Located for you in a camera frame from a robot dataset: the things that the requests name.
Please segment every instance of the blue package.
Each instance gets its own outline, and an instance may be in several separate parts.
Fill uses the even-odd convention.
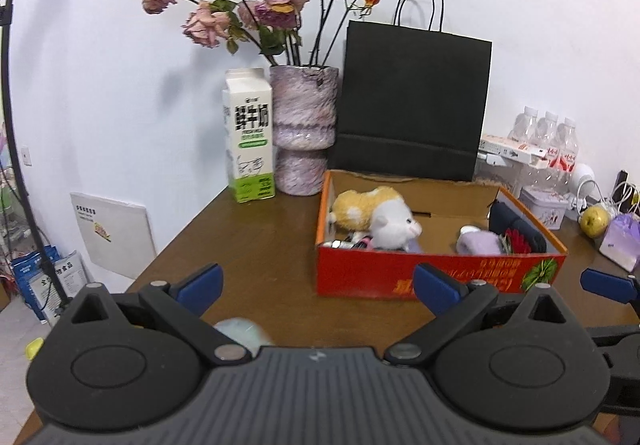
[[[53,263],[60,259],[60,255],[56,247],[47,245],[45,247],[45,251]],[[11,266],[14,269],[15,283],[24,297],[25,303],[27,303],[27,305],[33,310],[38,319],[47,320],[44,313],[38,306],[38,301],[33,294],[31,286],[29,286],[29,281],[42,271],[42,268],[40,267],[41,260],[40,253],[32,251],[28,255],[14,259],[11,262]]]

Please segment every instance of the wall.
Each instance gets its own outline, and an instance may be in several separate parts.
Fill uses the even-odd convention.
[[[304,38],[318,23],[304,15]],[[371,20],[389,21],[396,0]],[[506,133],[525,104],[577,119],[581,159],[605,189],[640,136],[640,0],[446,0],[444,30],[494,42],[485,130]],[[426,0],[405,24],[424,26]],[[63,251],[84,250],[68,193],[147,207],[159,249],[225,187],[220,89],[230,67],[262,65],[252,46],[234,58],[180,32],[188,3],[147,16],[140,0],[15,0],[10,51],[18,144],[38,218]],[[338,21],[335,16],[332,24]],[[340,65],[342,43],[329,62]],[[127,279],[92,265],[114,291]]]

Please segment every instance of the vase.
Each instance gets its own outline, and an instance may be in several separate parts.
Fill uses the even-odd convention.
[[[293,196],[317,194],[326,170],[325,149],[335,142],[338,69],[274,66],[271,88],[276,187]]]

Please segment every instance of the milk carton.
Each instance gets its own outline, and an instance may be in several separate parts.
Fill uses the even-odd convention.
[[[226,130],[226,173],[239,203],[271,198],[271,86],[262,68],[227,70],[222,91]]]

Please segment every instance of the floor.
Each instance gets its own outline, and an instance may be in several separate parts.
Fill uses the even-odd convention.
[[[33,404],[24,385],[29,366],[25,346],[49,333],[33,311],[15,298],[0,312],[0,445],[12,445]]]

